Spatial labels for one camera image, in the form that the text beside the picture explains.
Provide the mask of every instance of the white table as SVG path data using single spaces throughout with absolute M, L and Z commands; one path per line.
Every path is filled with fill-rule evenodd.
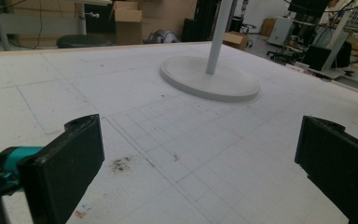
M 252 102 L 219 103 L 165 83 L 161 62 L 210 43 L 0 52 L 0 151 L 44 146 L 99 113 L 106 160 L 68 223 L 347 223 L 294 163 L 303 115 L 358 138 L 358 92 L 223 46 L 255 75 Z M 131 158 L 124 172 L 112 162 Z M 23 194 L 5 197 L 31 223 Z

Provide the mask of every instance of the white pole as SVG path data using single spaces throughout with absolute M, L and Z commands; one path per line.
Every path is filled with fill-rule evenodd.
M 79 9 L 79 24 L 78 24 L 78 27 L 79 27 L 79 33 L 81 35 L 86 35 L 87 34 L 87 31 L 86 31 L 86 14 L 85 14 L 85 11 L 84 11 L 84 4 L 83 3 L 80 3 L 80 9 Z
M 216 69 L 217 59 L 219 58 L 220 48 L 222 47 L 223 38 L 227 26 L 229 12 L 233 0 L 222 0 L 220 4 L 219 16 L 217 17 L 216 28 L 214 29 L 211 52 L 209 53 L 206 73 L 213 75 Z
M 0 10 L 0 37 L 1 37 L 2 44 L 4 46 L 4 50 L 9 51 L 10 45 L 8 44 L 7 33 L 6 33 L 5 26 L 4 26 L 4 22 L 1 20 L 2 19 L 1 15 L 2 15 L 2 12 Z
M 347 24 L 347 21 L 350 18 L 350 15 L 351 15 L 351 11 L 346 11 L 344 16 L 339 21 L 338 26 L 330 39 L 330 44 L 328 46 L 328 47 L 330 47 L 330 49 L 332 49 L 334 47 L 334 45 L 336 44 L 336 41 L 339 38 L 339 35 L 341 34 L 342 30 L 344 29 L 345 24 Z

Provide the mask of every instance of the black chair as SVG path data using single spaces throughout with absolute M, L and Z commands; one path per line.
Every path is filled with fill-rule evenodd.
M 59 49 L 108 47 L 113 45 L 110 40 L 97 35 L 64 35 L 58 38 L 56 44 Z

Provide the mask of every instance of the teal robot arm part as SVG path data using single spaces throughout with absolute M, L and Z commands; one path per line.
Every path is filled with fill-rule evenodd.
M 98 115 L 72 120 L 45 147 L 10 147 L 0 153 L 1 197 L 24 189 L 34 223 L 65 223 L 104 161 Z

